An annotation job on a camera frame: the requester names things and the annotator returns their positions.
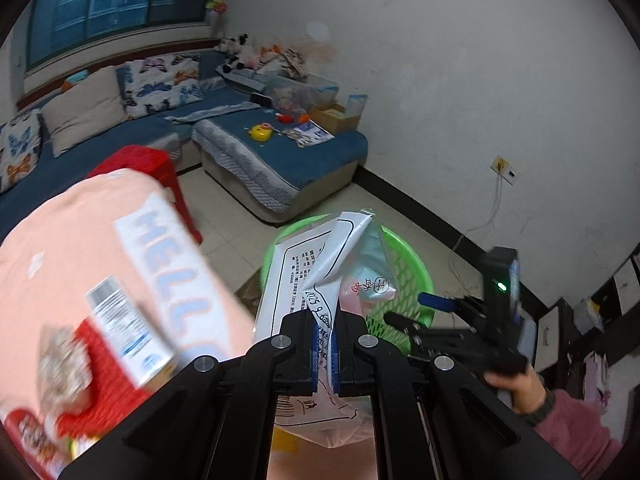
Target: beige pillow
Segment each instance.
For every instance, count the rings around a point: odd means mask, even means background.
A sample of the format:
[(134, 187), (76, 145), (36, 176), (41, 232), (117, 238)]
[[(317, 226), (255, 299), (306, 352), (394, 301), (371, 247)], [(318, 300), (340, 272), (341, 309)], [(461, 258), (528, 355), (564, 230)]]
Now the beige pillow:
[(113, 66), (101, 68), (42, 108), (53, 156), (83, 140), (106, 132), (125, 120)]

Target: silver bolt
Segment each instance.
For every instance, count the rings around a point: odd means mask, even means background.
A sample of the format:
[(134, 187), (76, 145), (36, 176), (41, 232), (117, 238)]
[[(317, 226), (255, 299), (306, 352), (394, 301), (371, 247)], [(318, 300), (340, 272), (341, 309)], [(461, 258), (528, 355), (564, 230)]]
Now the silver bolt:
[(439, 355), (438, 357), (436, 357), (433, 364), (436, 365), (436, 368), (438, 370), (446, 372), (447, 370), (451, 370), (453, 368), (453, 359), (448, 355)]
[(279, 348), (280, 350), (288, 347), (290, 344), (291, 338), (288, 335), (278, 334), (271, 338), (271, 346)]
[(365, 334), (358, 338), (358, 343), (360, 343), (360, 346), (364, 346), (364, 348), (373, 348), (378, 344), (378, 338), (371, 334)]
[(210, 355), (201, 355), (196, 357), (193, 367), (199, 372), (208, 372), (216, 365), (216, 360)]

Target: laundry basket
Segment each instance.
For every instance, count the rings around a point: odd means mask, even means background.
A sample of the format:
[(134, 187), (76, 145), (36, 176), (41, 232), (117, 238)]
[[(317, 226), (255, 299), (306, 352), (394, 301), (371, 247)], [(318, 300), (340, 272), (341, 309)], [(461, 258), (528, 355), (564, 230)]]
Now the laundry basket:
[[(267, 276), (269, 275), (269, 267), (273, 259), (276, 241), (325, 216), (326, 215), (312, 216), (299, 220), (285, 227), (282, 232), (276, 236), (267, 249), (262, 261), (262, 267), (260, 268), (260, 287), (263, 290), (267, 282)], [(386, 339), (401, 349), (404, 354), (408, 354), (410, 350), (409, 338), (404, 333), (387, 325), (383, 320), (383, 316), (385, 312), (391, 310), (419, 321), (426, 326), (430, 326), (433, 320), (433, 310), (418, 304), (417, 298), (421, 292), (433, 294), (433, 282), (427, 269), (424, 267), (424, 263), (411, 246), (392, 230), (382, 226), (382, 231), (385, 235), (389, 254), (394, 264), (398, 291), (396, 292), (395, 298), (391, 301), (383, 301), (377, 304), (369, 313), (366, 317), (367, 328), (370, 334)]]

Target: window sill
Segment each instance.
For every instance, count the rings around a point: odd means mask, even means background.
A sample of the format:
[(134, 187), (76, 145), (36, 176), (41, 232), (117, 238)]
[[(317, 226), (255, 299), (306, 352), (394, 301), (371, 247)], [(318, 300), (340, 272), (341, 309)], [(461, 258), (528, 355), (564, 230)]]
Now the window sill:
[(27, 71), (24, 74), (24, 92), (29, 93), (54, 78), (72, 74), (91, 63), (113, 57), (114, 54), (125, 54), (128, 51), (156, 44), (202, 40), (211, 37), (211, 27), (206, 23), (179, 23), (145, 27), (109, 36), (69, 50)]

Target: pink sleeve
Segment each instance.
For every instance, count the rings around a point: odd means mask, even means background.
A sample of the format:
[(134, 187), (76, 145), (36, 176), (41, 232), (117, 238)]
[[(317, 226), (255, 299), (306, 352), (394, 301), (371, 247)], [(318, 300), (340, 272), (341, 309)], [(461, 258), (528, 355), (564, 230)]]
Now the pink sleeve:
[(554, 390), (554, 394), (556, 405), (535, 430), (578, 470), (582, 478), (596, 480), (621, 446), (600, 423), (600, 415), (593, 406), (572, 399), (563, 390)]

